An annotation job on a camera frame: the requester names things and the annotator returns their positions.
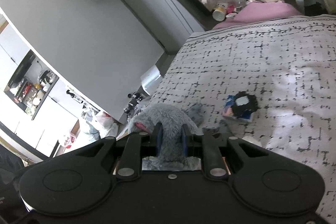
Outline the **grey blue plush toy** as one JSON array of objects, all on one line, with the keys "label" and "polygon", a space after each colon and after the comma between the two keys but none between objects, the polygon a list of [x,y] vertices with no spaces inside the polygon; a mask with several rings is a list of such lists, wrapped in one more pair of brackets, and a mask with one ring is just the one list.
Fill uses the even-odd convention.
[{"label": "grey blue plush toy", "polygon": [[148,156],[142,160],[143,170],[187,171],[200,170],[201,160],[187,157],[182,148],[182,126],[188,126],[190,132],[199,135],[203,123],[202,105],[193,104],[187,110],[175,106],[156,103],[144,108],[128,123],[128,133],[152,133],[157,123],[162,124],[162,146],[159,155]]}]

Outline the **black stitched plush patch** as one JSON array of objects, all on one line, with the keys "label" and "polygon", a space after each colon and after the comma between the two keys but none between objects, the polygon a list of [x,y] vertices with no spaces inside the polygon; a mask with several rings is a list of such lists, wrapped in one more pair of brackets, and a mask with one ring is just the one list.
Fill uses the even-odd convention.
[{"label": "black stitched plush patch", "polygon": [[240,91],[234,95],[231,109],[236,118],[241,118],[244,115],[256,112],[259,109],[259,103],[255,95]]}]

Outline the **white red plastic bag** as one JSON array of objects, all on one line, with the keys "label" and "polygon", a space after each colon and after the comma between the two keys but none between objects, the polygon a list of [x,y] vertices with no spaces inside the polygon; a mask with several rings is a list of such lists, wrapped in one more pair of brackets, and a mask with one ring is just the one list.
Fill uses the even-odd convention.
[{"label": "white red plastic bag", "polygon": [[119,125],[104,111],[100,111],[94,115],[89,123],[98,130],[98,135],[102,139],[110,136],[116,137],[118,135]]}]

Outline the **white square box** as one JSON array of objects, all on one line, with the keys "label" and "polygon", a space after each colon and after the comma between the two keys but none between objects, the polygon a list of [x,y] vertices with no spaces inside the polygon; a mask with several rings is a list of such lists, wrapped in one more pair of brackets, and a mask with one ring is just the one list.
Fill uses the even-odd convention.
[{"label": "white square box", "polygon": [[159,84],[162,82],[163,77],[158,70],[157,66],[152,66],[146,73],[141,76],[141,86],[144,92],[152,96]]}]

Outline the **patterned white bed cover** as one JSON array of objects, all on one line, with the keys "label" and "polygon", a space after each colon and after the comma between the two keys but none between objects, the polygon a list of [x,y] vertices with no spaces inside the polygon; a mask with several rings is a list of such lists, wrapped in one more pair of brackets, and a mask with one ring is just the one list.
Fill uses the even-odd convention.
[{"label": "patterned white bed cover", "polygon": [[326,190],[318,214],[335,223],[335,17],[297,16],[192,34],[150,105],[169,104],[217,129],[230,95],[257,98],[238,137],[314,168]]}]

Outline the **kitchen shelf with items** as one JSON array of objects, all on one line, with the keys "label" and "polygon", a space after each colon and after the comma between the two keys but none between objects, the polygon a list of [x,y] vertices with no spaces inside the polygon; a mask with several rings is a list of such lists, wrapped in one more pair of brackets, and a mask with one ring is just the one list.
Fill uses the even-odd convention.
[{"label": "kitchen shelf with items", "polygon": [[34,120],[58,80],[57,74],[29,50],[8,81],[4,93]]}]

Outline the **grey door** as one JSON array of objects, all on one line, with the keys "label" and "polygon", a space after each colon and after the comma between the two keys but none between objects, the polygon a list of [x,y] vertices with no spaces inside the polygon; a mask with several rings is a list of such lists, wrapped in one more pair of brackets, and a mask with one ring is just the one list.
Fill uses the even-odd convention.
[{"label": "grey door", "polygon": [[167,54],[177,53],[192,33],[204,30],[177,0],[122,0],[122,2]]}]

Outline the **paper cup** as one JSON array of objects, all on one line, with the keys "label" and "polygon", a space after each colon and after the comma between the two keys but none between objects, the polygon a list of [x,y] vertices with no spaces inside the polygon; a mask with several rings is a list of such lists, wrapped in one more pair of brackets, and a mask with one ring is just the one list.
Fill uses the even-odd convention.
[{"label": "paper cup", "polygon": [[226,19],[226,15],[227,11],[226,8],[223,6],[216,7],[212,13],[213,19],[218,22],[224,21]]}]

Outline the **pink pillow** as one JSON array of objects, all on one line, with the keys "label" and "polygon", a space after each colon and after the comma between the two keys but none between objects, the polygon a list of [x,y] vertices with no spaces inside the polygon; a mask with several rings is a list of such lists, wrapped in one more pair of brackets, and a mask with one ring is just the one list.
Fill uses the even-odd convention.
[{"label": "pink pillow", "polygon": [[294,6],[287,3],[251,2],[233,18],[227,18],[225,21],[216,24],[213,30],[302,15]]}]

